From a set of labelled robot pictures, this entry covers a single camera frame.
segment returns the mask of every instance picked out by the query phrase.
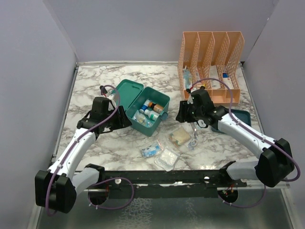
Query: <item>black motor joint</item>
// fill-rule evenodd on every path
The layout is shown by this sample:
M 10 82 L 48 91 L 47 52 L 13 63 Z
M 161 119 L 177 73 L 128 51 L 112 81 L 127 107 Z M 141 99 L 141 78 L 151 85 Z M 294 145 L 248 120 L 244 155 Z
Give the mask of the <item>black motor joint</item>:
M 217 129 L 217 122 L 228 113 L 228 109 L 223 106 L 215 107 L 210 95 L 204 87 L 190 93 L 192 104 L 187 101 L 180 101 L 179 113 L 176 121 L 180 123 L 193 123 L 203 120 L 207 125 Z
M 102 120 L 105 120 L 113 113 L 113 110 L 115 109 L 113 107 L 112 110 L 109 110 L 110 104 L 113 106 L 111 100 L 108 98 L 95 97 L 92 103 L 92 109 L 89 113 L 90 116 L 87 117 L 86 115 L 84 118 L 82 118 L 77 123 L 77 128 L 90 129 L 100 123 Z M 104 133 L 105 128 L 109 128 L 111 132 L 113 130 L 122 129 L 131 125 L 132 123 L 127 118 L 124 107 L 119 106 L 117 112 L 107 122 L 95 128 L 93 131 L 96 137 L 98 137 L 98 135 Z

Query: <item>cable connector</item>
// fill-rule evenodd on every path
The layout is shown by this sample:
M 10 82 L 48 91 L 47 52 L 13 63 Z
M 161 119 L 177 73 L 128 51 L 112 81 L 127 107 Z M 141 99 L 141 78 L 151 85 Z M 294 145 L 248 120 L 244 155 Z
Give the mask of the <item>cable connector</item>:
M 236 125 L 239 125 L 239 124 L 240 124 L 240 122 L 241 122 L 240 120 L 237 120 Z

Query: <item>teal tray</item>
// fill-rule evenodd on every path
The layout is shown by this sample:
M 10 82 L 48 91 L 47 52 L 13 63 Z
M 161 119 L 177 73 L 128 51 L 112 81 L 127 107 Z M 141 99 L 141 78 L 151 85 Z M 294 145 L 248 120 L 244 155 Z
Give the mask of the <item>teal tray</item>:
M 242 122 L 246 123 L 248 126 L 251 126 L 251 115 L 247 111 L 242 110 L 235 110 L 232 109 L 232 113 L 236 115 L 237 118 L 239 118 Z M 224 132 L 221 132 L 220 130 L 216 130 L 215 128 L 211 127 L 211 130 L 213 132 L 225 134 Z
M 164 107 L 164 113 L 168 112 L 170 97 L 151 87 L 144 88 L 143 84 L 131 80 L 122 80 L 116 89 L 120 93 L 120 105 L 124 107 L 126 115 L 132 123 L 132 128 L 141 132 L 142 134 L 145 134 L 146 136 L 152 136 L 161 122 L 162 114 L 156 121 L 152 121 L 153 125 L 151 127 L 143 126 L 142 124 L 134 121 L 132 117 L 134 116 L 135 112 L 142 107 L 146 99 L 149 99 L 152 102 Z

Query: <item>white wall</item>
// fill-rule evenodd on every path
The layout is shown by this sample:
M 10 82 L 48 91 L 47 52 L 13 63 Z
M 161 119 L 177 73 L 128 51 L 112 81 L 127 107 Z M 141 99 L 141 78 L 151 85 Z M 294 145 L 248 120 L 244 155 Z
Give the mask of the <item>white wall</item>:
M 246 60 L 278 0 L 47 0 L 86 61 L 178 61 L 183 31 L 242 31 Z
M 46 169 L 75 55 L 41 0 L 0 7 L 0 228 L 26 228 Z
M 287 139 L 303 170 L 291 187 L 305 227 L 304 11 L 304 0 L 280 0 L 244 68 L 264 131 Z

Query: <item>marble countertop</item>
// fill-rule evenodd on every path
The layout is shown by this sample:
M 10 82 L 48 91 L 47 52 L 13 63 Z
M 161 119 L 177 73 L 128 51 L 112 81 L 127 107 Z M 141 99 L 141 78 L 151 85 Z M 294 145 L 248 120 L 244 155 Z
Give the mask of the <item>marble countertop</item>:
M 250 112 L 252 127 L 259 125 L 250 99 L 241 68 L 236 71 L 241 88 L 240 103 L 234 109 Z M 155 157 L 143 158 L 140 148 L 143 144 L 158 138 L 168 138 L 174 130 L 183 126 L 192 134 L 190 124 L 175 121 L 181 100 L 176 65 L 92 65 L 80 66 L 61 135 L 57 153 L 59 157 L 71 141 L 77 122 L 91 109 L 94 97 L 100 95 L 100 85 L 117 86 L 123 79 L 142 83 L 170 96 L 168 119 L 158 126 L 153 136 L 147 137 L 127 127 L 100 135 L 81 160 L 77 170 L 93 163 L 106 170 L 162 170 L 155 163 Z M 198 145 L 191 151 L 184 144 L 176 149 L 181 154 L 175 170 L 218 169 L 229 161 L 253 161 L 255 156 L 232 137 L 212 132 L 210 127 L 200 130 Z

